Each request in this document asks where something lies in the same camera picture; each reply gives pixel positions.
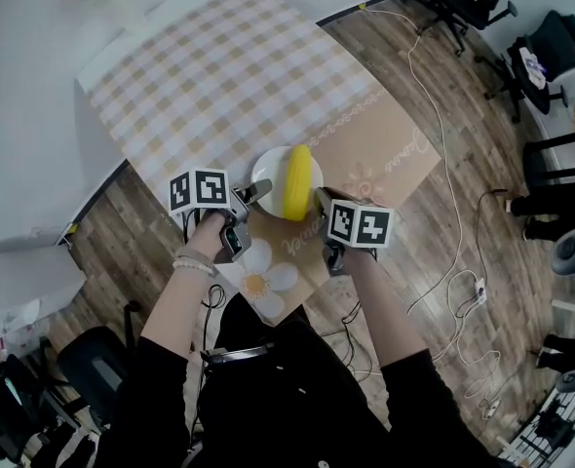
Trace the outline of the clear bags with red tags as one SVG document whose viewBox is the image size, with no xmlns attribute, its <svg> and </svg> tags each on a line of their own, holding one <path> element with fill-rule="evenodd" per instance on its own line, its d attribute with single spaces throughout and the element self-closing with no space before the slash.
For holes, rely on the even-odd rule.
<svg viewBox="0 0 575 468">
<path fill-rule="evenodd" d="M 0 362 L 6 360 L 9 355 L 15 355 L 20 359 L 38 349 L 41 339 L 48 335 L 49 328 L 49 321 L 42 319 L 1 336 Z"/>
</svg>

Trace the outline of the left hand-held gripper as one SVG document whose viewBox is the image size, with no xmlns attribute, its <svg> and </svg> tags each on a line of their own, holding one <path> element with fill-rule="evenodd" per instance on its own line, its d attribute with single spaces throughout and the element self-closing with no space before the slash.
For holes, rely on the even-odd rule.
<svg viewBox="0 0 575 468">
<path fill-rule="evenodd" d="M 234 263 L 250 247 L 247 221 L 253 203 L 272 191 L 269 178 L 253 182 L 247 188 L 231 187 L 223 170 L 192 169 L 169 182 L 169 215 L 185 215 L 190 211 L 218 212 L 224 217 L 220 230 L 222 250 L 218 264 Z"/>
</svg>

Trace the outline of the white round plate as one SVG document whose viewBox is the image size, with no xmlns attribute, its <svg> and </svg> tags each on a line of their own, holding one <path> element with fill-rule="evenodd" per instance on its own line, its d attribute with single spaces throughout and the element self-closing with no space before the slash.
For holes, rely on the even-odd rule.
<svg viewBox="0 0 575 468">
<path fill-rule="evenodd" d="M 250 180 L 257 182 L 269 179 L 272 190 L 263 196 L 257 204 L 268 214 L 284 218 L 284 194 L 288 173 L 288 162 L 294 146 L 281 146 L 266 151 L 254 164 Z M 314 208 L 314 191 L 324 185 L 323 172 L 314 157 L 311 157 L 311 182 L 307 212 Z"/>
</svg>

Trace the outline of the white cabinet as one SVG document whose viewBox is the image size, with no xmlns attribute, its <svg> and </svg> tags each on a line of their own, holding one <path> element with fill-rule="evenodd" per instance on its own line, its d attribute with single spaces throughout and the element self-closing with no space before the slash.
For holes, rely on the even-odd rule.
<svg viewBox="0 0 575 468">
<path fill-rule="evenodd" d="M 63 246 L 0 253 L 0 336 L 66 307 L 85 281 Z"/>
</svg>

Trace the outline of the person's right forearm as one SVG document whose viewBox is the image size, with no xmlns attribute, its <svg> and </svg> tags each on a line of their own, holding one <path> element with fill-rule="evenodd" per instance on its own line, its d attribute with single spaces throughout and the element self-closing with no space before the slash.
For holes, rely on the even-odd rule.
<svg viewBox="0 0 575 468">
<path fill-rule="evenodd" d="M 387 272 L 371 253 L 349 249 L 344 269 L 353 280 L 381 367 L 427 350 L 402 301 L 392 293 Z"/>
</svg>

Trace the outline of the yellow corn cob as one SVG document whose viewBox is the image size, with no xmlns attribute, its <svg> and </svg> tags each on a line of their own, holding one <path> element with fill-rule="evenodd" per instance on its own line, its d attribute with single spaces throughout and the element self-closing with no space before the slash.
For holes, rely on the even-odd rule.
<svg viewBox="0 0 575 468">
<path fill-rule="evenodd" d="M 306 145 L 295 146 L 289 156 L 283 199 L 284 218 L 302 221 L 308 212 L 312 156 Z"/>
</svg>

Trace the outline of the white purple cloth bundle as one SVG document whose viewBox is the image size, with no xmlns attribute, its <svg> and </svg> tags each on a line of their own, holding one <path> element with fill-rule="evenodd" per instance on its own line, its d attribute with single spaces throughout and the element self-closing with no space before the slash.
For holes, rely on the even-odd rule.
<svg viewBox="0 0 575 468">
<path fill-rule="evenodd" d="M 525 67 L 528 79 L 539 90 L 543 90 L 547 85 L 545 73 L 546 68 L 539 62 L 535 54 L 531 53 L 527 48 L 522 47 L 519 49 L 521 62 Z"/>
</svg>

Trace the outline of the person's left hand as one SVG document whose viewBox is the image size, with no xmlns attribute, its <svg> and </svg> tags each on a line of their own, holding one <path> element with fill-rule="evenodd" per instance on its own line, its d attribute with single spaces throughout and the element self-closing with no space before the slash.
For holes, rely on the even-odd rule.
<svg viewBox="0 0 575 468">
<path fill-rule="evenodd" d="M 223 247 L 220 232 L 224 225 L 225 216 L 222 213 L 208 211 L 195 227 L 186 247 L 215 260 Z"/>
</svg>

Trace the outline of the checked beige tablecloth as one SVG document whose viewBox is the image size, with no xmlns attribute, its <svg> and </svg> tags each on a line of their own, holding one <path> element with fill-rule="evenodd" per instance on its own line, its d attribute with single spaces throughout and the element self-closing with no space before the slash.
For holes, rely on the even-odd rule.
<svg viewBox="0 0 575 468">
<path fill-rule="evenodd" d="M 440 159 L 389 92 L 283 0 L 207 1 L 117 59 L 87 97 L 163 206 L 188 170 L 247 186 L 265 153 L 305 144 L 326 186 L 396 208 Z"/>
</svg>

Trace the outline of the person's black clothing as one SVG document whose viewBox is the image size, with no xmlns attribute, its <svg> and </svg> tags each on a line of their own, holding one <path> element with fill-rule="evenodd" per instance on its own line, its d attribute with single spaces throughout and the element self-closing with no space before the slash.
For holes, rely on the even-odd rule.
<svg viewBox="0 0 575 468">
<path fill-rule="evenodd" d="M 271 348 L 210 370 L 199 399 L 200 452 L 187 454 L 186 359 L 141 338 L 95 468 L 498 468 L 428 351 L 382 368 L 382 422 L 303 314 L 270 328 L 235 296 L 217 342 Z"/>
</svg>

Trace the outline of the person's left forearm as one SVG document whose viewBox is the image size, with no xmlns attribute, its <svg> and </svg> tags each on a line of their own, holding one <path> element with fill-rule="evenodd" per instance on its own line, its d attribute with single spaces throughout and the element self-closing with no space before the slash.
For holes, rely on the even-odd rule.
<svg viewBox="0 0 575 468">
<path fill-rule="evenodd" d="M 202 301 L 214 275 L 207 260 L 195 252 L 175 259 L 172 276 L 142 329 L 142 338 L 179 357 L 189 357 Z"/>
</svg>

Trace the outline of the white vase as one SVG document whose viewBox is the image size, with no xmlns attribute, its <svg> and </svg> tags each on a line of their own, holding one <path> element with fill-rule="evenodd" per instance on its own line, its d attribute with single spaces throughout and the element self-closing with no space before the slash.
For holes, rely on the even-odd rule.
<svg viewBox="0 0 575 468">
<path fill-rule="evenodd" d="M 106 0 L 118 25 L 134 32 L 145 23 L 145 14 L 137 0 Z"/>
</svg>

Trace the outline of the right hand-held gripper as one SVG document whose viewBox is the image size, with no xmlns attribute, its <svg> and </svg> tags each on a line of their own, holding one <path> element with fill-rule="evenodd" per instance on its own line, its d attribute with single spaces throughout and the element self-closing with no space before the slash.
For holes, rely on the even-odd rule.
<svg viewBox="0 0 575 468">
<path fill-rule="evenodd" d="M 314 191 L 314 205 L 326 219 L 323 258 L 330 276 L 341 276 L 347 249 L 376 255 L 389 246 L 394 211 L 353 202 L 354 197 L 324 186 Z"/>
</svg>

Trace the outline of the table with checkered cloth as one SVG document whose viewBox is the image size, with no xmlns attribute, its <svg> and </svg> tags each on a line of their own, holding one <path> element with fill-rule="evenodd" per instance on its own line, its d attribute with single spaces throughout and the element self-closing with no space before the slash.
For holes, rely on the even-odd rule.
<svg viewBox="0 0 575 468">
<path fill-rule="evenodd" d="M 159 13 L 155 31 L 108 46 L 80 75 L 85 93 L 117 59 L 207 1 L 180 0 L 167 5 Z M 277 324 L 327 280 L 322 256 L 326 219 L 313 208 L 302 221 L 290 221 L 266 213 L 256 202 L 250 206 L 247 225 L 250 247 L 234 263 L 217 263 L 217 268 L 264 322 Z"/>
</svg>

